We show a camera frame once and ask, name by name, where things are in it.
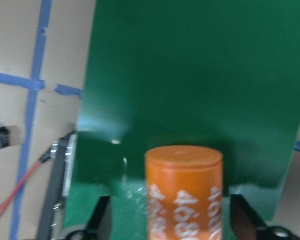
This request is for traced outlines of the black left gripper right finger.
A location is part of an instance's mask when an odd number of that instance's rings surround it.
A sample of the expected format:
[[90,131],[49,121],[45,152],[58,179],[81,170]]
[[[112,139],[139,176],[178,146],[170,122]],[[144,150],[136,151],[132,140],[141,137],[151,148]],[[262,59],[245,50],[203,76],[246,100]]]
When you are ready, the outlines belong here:
[[230,226],[238,240],[261,240],[267,225],[241,194],[230,196]]

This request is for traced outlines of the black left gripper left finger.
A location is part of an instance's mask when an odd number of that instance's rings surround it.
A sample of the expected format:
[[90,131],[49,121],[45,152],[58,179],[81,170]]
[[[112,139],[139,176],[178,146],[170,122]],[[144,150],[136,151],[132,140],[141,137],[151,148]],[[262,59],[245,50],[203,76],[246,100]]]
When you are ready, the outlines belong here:
[[85,240],[109,240],[112,232],[112,201],[101,196],[85,227]]

